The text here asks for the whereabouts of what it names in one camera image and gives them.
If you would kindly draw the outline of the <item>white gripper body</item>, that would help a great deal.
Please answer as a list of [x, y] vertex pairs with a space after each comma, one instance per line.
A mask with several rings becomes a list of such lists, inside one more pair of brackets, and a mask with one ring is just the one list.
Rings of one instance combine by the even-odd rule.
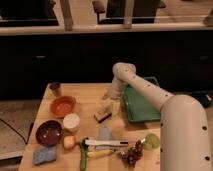
[[116, 115], [120, 109], [120, 94], [117, 90], [109, 88], [103, 96], [104, 107], [108, 112]]

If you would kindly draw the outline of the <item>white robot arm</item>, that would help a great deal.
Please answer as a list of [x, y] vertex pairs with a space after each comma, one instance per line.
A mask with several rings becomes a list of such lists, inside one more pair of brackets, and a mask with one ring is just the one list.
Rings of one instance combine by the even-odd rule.
[[213, 171], [207, 116], [195, 98], [148, 82], [131, 63], [118, 62], [112, 72], [106, 98], [118, 99], [130, 85], [161, 114], [160, 171]]

